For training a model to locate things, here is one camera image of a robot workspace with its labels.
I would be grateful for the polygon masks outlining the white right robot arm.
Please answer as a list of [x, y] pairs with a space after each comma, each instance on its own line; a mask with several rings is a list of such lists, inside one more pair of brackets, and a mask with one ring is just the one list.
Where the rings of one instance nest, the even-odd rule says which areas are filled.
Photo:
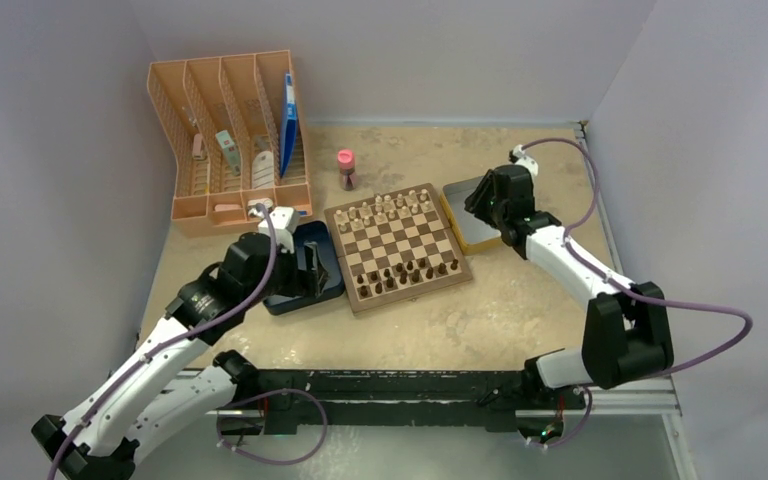
[[489, 170], [465, 201], [466, 212], [500, 233], [520, 257], [549, 273], [586, 311], [579, 349], [562, 349], [526, 361], [521, 392], [536, 407], [562, 387], [613, 388], [659, 374], [674, 362], [665, 306], [652, 282], [635, 284], [587, 252], [574, 257], [574, 241], [561, 222], [536, 208], [530, 171], [521, 164]]

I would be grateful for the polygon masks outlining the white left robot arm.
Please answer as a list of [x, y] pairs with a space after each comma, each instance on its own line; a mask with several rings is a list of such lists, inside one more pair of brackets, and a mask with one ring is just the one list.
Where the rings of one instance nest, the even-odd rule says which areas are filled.
[[236, 351], [216, 355], [189, 386], [164, 390], [247, 311], [271, 296], [318, 297], [328, 279], [314, 242], [285, 230], [246, 233], [225, 257], [183, 285], [134, 353], [88, 399], [62, 416], [44, 415], [32, 435], [49, 456], [50, 478], [128, 479], [169, 436], [217, 407], [266, 406], [305, 391], [262, 381]]

